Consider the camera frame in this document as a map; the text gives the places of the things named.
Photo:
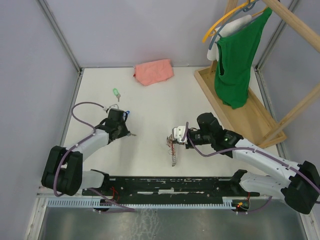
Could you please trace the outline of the aluminium corner frame post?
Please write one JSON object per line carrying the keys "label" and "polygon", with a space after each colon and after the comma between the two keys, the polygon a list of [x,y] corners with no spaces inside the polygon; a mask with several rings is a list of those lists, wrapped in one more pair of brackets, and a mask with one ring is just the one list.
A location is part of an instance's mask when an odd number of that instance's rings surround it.
{"label": "aluminium corner frame post", "polygon": [[70,45],[68,44],[68,41],[61,30],[53,11],[51,10],[49,3],[47,0],[36,0],[37,4],[39,5],[40,9],[42,10],[45,18],[47,19],[50,27],[52,28],[52,31],[54,32],[55,36],[57,37],[58,41],[60,42],[60,45],[62,46],[63,50],[65,51],[67,57],[71,61],[73,67],[78,73],[82,72],[82,67],[79,64],[77,58],[75,57]]}

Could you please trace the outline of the yellow hanger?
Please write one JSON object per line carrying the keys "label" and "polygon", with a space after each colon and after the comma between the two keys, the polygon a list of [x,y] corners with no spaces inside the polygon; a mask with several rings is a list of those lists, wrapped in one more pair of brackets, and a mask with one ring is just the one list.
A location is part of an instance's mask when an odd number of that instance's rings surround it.
{"label": "yellow hanger", "polygon": [[209,37],[217,37],[220,35],[220,32],[222,31],[223,27],[232,19],[232,17],[235,17],[237,14],[241,12],[248,12],[250,11],[256,4],[257,0],[246,0],[244,3],[240,4],[239,6],[234,7],[233,9],[230,9],[227,13],[225,13],[216,23],[214,23],[209,30],[204,34],[202,38],[202,43],[205,43],[205,41]]}

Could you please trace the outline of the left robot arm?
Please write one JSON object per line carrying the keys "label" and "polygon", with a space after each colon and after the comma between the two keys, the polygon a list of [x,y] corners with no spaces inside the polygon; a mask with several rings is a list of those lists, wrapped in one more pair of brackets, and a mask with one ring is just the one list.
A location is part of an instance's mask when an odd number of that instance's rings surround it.
{"label": "left robot arm", "polygon": [[93,169],[84,171],[83,163],[97,150],[129,136],[127,119],[126,111],[111,108],[107,118],[95,126],[90,135],[71,146],[54,146],[44,168],[42,186],[55,190],[57,196],[73,196],[78,190],[88,188],[106,195],[111,189],[111,183],[105,179],[107,174]]}

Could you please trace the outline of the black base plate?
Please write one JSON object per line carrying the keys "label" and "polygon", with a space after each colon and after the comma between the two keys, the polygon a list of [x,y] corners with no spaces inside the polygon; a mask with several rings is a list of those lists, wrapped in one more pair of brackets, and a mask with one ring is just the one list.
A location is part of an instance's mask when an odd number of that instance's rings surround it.
{"label": "black base plate", "polygon": [[106,176],[96,189],[119,204],[221,204],[223,198],[258,197],[240,186],[240,178],[216,176]]}

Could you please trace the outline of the white garment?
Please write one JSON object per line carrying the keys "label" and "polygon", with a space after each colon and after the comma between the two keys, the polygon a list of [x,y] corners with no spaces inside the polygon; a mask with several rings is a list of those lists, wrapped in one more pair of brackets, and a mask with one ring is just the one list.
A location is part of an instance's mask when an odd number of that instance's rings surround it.
{"label": "white garment", "polygon": [[209,48],[207,51],[207,59],[209,61],[218,61],[219,60],[219,51],[218,51],[218,46],[217,46],[217,41],[220,39],[220,37],[228,37],[231,34],[235,33],[238,31],[241,27],[245,26],[252,20],[251,15],[245,15],[241,18],[238,18],[236,20],[233,20],[229,23],[227,23],[222,30],[211,37],[211,41],[209,44]]}

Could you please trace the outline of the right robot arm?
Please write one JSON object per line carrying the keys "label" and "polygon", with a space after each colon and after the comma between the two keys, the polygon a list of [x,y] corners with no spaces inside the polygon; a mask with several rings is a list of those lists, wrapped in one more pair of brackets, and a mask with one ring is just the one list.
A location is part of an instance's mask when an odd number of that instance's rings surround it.
{"label": "right robot arm", "polygon": [[190,128],[187,123],[172,129],[174,144],[195,150],[198,146],[210,145],[214,152],[201,152],[202,157],[226,155],[266,174],[262,176],[246,170],[238,171],[239,178],[229,183],[231,193],[240,196],[244,192],[254,192],[276,197],[305,215],[319,203],[320,175],[313,163],[297,163],[272,155],[242,135],[224,129],[211,112],[200,114],[196,121],[198,129]]}

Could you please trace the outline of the folded pink cloth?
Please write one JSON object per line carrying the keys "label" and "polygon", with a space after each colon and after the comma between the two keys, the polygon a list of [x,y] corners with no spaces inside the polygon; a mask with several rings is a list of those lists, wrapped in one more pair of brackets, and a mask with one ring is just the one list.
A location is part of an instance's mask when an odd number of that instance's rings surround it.
{"label": "folded pink cloth", "polygon": [[164,82],[174,76],[170,59],[161,59],[138,64],[133,77],[143,86]]}

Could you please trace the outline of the green shirt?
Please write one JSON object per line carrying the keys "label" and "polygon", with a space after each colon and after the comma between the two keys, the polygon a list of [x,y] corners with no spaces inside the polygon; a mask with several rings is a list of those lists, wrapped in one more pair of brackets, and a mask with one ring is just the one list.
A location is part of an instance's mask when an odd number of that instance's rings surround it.
{"label": "green shirt", "polygon": [[232,109],[241,108],[247,102],[251,66],[272,12],[268,7],[255,20],[217,41],[219,60],[214,90],[223,104]]}

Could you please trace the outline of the blue grey hanger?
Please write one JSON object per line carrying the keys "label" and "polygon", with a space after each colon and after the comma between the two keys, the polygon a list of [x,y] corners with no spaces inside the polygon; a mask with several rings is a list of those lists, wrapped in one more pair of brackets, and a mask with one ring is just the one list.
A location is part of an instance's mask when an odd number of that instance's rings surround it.
{"label": "blue grey hanger", "polygon": [[[257,12],[257,13],[254,13],[254,14],[247,14],[247,15],[251,15],[252,16],[252,20],[249,22],[249,23],[247,23],[245,26],[243,26],[243,27],[241,27],[239,30],[237,30],[235,33],[232,33],[231,35],[233,35],[233,34],[236,34],[237,32],[239,32],[239,31],[241,31],[242,29],[244,29],[245,27],[247,27],[249,24],[252,24],[254,21],[256,21],[256,20],[258,20],[260,17],[269,17],[269,15],[272,13],[272,10],[269,8],[269,7],[265,7],[263,10],[261,10],[261,11],[259,11],[259,12]],[[228,23],[230,23],[230,22],[232,22],[232,21],[234,21],[234,20],[236,20],[235,19],[235,17],[236,16],[234,16],[234,17],[232,17],[231,18],[231,20],[228,20],[227,21],[227,24]]]}

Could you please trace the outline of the right aluminium frame post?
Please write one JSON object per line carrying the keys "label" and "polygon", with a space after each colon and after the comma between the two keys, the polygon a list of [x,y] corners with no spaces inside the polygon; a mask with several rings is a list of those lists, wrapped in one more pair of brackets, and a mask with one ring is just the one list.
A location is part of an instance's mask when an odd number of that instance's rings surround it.
{"label": "right aluminium frame post", "polygon": [[286,26],[287,23],[273,10],[265,25],[256,56],[253,60],[253,69],[256,72],[261,71],[264,67]]}

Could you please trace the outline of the key with green tag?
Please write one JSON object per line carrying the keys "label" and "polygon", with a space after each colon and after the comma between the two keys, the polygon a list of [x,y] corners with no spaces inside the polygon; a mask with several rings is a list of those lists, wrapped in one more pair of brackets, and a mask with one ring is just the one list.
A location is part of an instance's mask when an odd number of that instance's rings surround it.
{"label": "key with green tag", "polygon": [[117,101],[120,102],[121,94],[120,94],[120,92],[118,91],[118,89],[117,89],[117,88],[114,88],[112,91],[113,91],[113,94],[116,96]]}

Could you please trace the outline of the wooden clothes rack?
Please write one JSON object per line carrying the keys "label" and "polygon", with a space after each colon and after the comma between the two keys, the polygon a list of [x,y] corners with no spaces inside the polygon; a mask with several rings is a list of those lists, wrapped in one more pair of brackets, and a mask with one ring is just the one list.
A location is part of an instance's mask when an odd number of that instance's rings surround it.
{"label": "wooden clothes rack", "polygon": [[[263,2],[320,53],[320,35],[291,12],[298,1],[292,1],[290,9],[276,0],[263,0]],[[238,0],[228,0],[224,13],[235,8],[237,4]],[[287,136],[283,129],[320,96],[320,83],[318,83],[280,122],[276,122],[272,116],[271,103],[268,100],[261,71],[254,70],[263,103],[255,95],[256,92],[249,88],[247,103],[241,108],[232,110],[230,106],[223,104],[214,90],[216,66],[217,61],[212,61],[211,66],[195,70],[195,79],[222,125],[228,130],[239,132],[261,148],[268,148],[286,140]]]}

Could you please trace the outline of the metal key organizer red handle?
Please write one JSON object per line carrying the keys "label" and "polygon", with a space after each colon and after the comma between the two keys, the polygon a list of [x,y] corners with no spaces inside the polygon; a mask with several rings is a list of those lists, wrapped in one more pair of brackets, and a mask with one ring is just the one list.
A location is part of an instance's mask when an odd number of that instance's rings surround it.
{"label": "metal key organizer red handle", "polygon": [[169,154],[171,156],[171,166],[175,167],[177,164],[177,156],[176,156],[174,138],[172,134],[166,137],[166,145],[169,147]]}

